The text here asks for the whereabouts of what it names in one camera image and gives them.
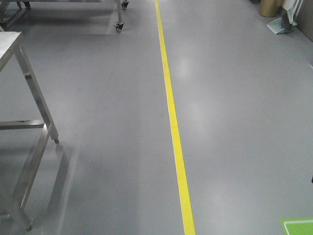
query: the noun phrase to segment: yellow floor line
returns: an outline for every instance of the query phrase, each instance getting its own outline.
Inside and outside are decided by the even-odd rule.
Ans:
[[[192,214],[190,195],[189,195],[189,189],[188,189],[188,183],[187,183],[187,175],[186,175],[186,170],[185,170],[185,163],[184,163],[181,142],[180,142],[179,127],[178,127],[178,121],[177,121],[177,115],[176,115],[176,109],[175,109],[171,74],[170,74],[170,68],[168,66],[166,45],[165,45],[162,19],[161,19],[161,13],[160,13],[158,0],[156,0],[156,15],[157,15],[157,26],[158,26],[158,33],[159,33],[159,39],[160,39],[161,54],[162,54],[163,70],[164,70],[167,105],[168,105],[168,110],[169,110],[172,140],[173,140],[173,146],[174,146],[174,156],[175,156],[175,163],[176,163],[177,181],[178,181],[178,187],[179,187],[182,221],[184,225],[185,234],[196,235],[195,223],[194,223],[194,218]]]

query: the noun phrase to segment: metal stand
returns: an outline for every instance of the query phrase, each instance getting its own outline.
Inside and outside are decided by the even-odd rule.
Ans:
[[[1,0],[0,4],[0,26],[6,30],[8,20],[4,18],[4,13],[6,9],[8,8],[8,5],[10,2],[17,2],[19,9],[22,8],[21,2],[24,2],[26,8],[30,8],[30,3],[29,2],[116,2],[117,4],[117,14],[118,14],[118,22],[115,25],[116,31],[120,32],[122,31],[124,22],[122,19],[122,14],[121,14],[121,9],[123,8],[124,10],[127,8],[128,1],[123,0],[121,3],[121,0],[30,0],[30,1],[25,1],[25,0]]]
[[[53,139],[56,143],[59,143],[58,132],[55,128],[51,114],[43,94],[41,93],[27,55],[23,49],[22,34],[17,32],[0,32],[0,42],[0,71],[2,71],[3,67],[12,55],[15,54],[43,118],[43,121],[25,120],[0,122],[0,130],[42,128],[42,134],[35,147],[30,164],[22,171],[22,183],[16,186],[13,195],[10,195],[5,190],[5,186],[0,180],[0,206],[2,207],[2,210],[0,209],[0,211],[5,212],[2,217],[9,215],[21,228],[30,230],[30,219],[24,213],[24,208],[44,154],[47,141],[49,137],[51,137],[51,139]]]

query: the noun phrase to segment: gray floor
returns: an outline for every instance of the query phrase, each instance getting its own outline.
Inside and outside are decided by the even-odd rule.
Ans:
[[[200,235],[282,234],[312,214],[313,44],[274,35],[247,0],[160,1],[195,225]],[[8,14],[13,14],[12,4]],[[14,22],[60,134],[26,211],[30,235],[181,235],[154,1],[33,3]],[[0,119],[38,118],[13,58]],[[13,189],[37,130],[0,132]],[[0,234],[23,234],[2,221]]]

